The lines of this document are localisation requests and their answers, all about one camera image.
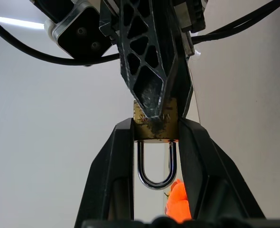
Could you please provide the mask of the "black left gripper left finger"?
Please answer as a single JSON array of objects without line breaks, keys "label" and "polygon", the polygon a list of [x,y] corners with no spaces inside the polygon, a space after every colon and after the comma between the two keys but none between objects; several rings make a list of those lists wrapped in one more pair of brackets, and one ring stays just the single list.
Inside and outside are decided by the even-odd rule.
[{"label": "black left gripper left finger", "polygon": [[134,120],[114,127],[93,160],[74,228],[88,220],[134,219]]}]

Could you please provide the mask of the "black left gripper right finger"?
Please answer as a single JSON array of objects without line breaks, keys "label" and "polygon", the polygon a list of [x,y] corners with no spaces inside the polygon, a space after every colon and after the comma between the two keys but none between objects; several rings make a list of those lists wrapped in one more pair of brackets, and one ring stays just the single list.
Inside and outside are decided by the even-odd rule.
[{"label": "black left gripper right finger", "polygon": [[192,219],[264,218],[233,160],[197,122],[181,118],[179,153]]}]

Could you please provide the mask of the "brass padlock with steel shackle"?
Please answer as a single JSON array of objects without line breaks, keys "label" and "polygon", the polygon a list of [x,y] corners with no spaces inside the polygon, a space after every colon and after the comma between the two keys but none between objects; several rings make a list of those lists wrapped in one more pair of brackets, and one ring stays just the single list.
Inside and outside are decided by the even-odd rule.
[{"label": "brass padlock with steel shackle", "polygon": [[[178,113],[177,100],[171,98],[165,104],[162,115],[159,119],[148,119],[141,110],[138,103],[134,102],[134,141],[137,143],[137,165],[140,181],[149,189],[163,190],[170,186],[177,174],[177,146],[178,133]],[[145,143],[168,143],[169,160],[168,176],[161,182],[150,180],[145,173],[144,166],[144,144]]]}]

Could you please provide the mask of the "orange plastic object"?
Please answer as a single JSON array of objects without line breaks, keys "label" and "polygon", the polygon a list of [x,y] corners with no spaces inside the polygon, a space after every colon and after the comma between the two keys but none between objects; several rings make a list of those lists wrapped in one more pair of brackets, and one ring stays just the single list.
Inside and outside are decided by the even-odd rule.
[{"label": "orange plastic object", "polygon": [[177,223],[191,220],[189,201],[184,182],[176,179],[170,186],[170,191],[166,194],[165,215],[172,218]]}]

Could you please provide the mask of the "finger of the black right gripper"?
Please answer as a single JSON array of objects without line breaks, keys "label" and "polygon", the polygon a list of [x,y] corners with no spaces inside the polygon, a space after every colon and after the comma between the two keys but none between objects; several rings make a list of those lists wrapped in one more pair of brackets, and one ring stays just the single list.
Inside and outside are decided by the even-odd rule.
[{"label": "finger of the black right gripper", "polygon": [[177,67],[171,0],[120,1],[121,74],[149,119],[160,118]]},{"label": "finger of the black right gripper", "polygon": [[179,118],[186,118],[191,97],[193,94],[193,84],[188,67],[187,58],[183,48],[178,49],[178,67],[171,90],[171,97],[177,101],[177,113]]}]

